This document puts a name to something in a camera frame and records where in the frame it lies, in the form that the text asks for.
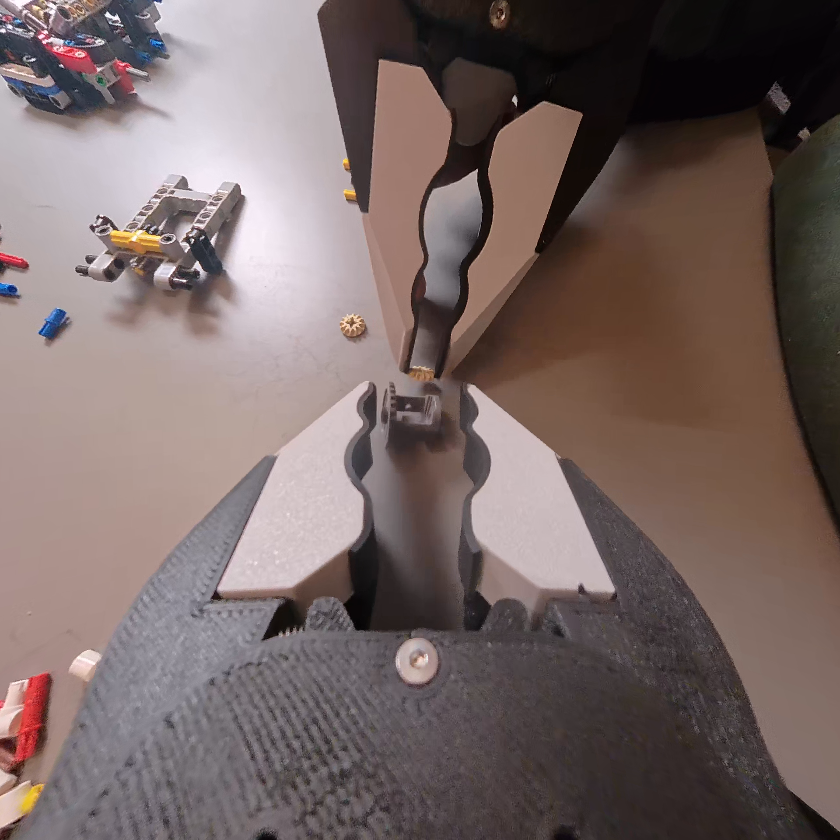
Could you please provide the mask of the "dark green cloth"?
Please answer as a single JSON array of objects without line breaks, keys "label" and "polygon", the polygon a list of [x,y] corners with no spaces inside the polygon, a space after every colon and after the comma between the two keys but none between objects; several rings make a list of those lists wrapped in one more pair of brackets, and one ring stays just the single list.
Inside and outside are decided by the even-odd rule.
[{"label": "dark green cloth", "polygon": [[791,398],[835,519],[839,513],[839,118],[777,169],[773,283]]}]

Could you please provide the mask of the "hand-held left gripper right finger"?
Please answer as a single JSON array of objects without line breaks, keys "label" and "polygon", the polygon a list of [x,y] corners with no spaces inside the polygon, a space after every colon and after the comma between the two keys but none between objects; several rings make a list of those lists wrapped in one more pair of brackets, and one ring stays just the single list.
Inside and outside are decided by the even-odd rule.
[{"label": "hand-held left gripper right finger", "polygon": [[580,595],[614,599],[560,458],[472,384],[461,391],[465,498],[458,561],[465,594],[545,607]]}]

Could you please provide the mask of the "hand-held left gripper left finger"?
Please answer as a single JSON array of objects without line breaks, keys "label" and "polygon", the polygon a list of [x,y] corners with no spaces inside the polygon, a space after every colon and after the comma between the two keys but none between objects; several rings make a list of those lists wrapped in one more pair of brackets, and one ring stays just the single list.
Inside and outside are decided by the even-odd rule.
[{"label": "hand-held left gripper left finger", "polygon": [[349,453],[370,441],[363,381],[276,453],[217,585],[228,600],[348,601],[350,553],[364,530],[364,494]]}]

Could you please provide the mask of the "lego car model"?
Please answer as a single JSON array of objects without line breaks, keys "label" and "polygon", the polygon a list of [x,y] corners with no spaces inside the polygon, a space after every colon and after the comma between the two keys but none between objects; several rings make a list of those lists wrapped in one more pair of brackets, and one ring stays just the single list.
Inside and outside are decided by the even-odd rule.
[{"label": "lego car model", "polygon": [[155,1],[2,1],[2,83],[31,107],[85,112],[133,96],[169,52]]}]

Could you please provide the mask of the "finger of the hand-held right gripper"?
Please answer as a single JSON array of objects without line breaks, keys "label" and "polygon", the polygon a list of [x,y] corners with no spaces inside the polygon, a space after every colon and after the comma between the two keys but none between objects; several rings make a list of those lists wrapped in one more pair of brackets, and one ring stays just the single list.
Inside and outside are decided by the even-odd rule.
[{"label": "finger of the hand-held right gripper", "polygon": [[374,98],[369,205],[362,214],[385,336],[400,369],[415,339],[422,215],[454,134],[453,113],[424,68],[381,59]]},{"label": "finger of the hand-held right gripper", "polygon": [[472,350],[536,260],[581,121],[581,112],[543,101],[496,132],[479,167],[478,250],[461,271],[465,307],[451,332],[445,373]]}]

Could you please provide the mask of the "grey lego differential housing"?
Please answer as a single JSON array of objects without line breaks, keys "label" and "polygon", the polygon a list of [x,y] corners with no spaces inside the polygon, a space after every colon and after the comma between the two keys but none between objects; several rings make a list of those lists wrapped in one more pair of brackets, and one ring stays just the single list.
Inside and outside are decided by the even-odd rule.
[{"label": "grey lego differential housing", "polygon": [[442,389],[423,383],[421,391],[401,393],[390,381],[381,403],[383,445],[404,451],[424,445],[430,451],[445,448],[445,415]]}]

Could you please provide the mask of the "grey lego frame assembly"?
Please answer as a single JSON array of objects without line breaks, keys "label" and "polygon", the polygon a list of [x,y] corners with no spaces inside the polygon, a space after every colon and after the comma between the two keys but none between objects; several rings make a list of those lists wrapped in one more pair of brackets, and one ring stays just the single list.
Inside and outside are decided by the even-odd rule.
[{"label": "grey lego frame assembly", "polygon": [[90,230],[101,253],[87,255],[75,271],[114,282],[131,270],[164,291],[190,291],[222,273],[216,240],[241,199],[235,182],[200,192],[183,175],[168,175],[128,223],[96,217]]}]

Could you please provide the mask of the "pile of small lego pieces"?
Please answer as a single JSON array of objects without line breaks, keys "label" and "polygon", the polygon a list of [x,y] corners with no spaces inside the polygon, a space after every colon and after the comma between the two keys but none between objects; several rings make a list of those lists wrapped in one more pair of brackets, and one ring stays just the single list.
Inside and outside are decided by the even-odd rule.
[{"label": "pile of small lego pieces", "polygon": [[14,681],[1,703],[1,832],[21,823],[35,808],[44,785],[20,774],[40,748],[52,677],[49,672]]}]

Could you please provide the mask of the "person's right forearm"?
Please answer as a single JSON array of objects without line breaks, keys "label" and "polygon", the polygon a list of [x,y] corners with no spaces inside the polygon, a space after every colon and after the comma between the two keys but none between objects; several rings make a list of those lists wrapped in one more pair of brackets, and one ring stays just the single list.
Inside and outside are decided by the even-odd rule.
[{"label": "person's right forearm", "polygon": [[751,108],[785,151],[838,116],[838,1],[664,2],[628,123]]}]

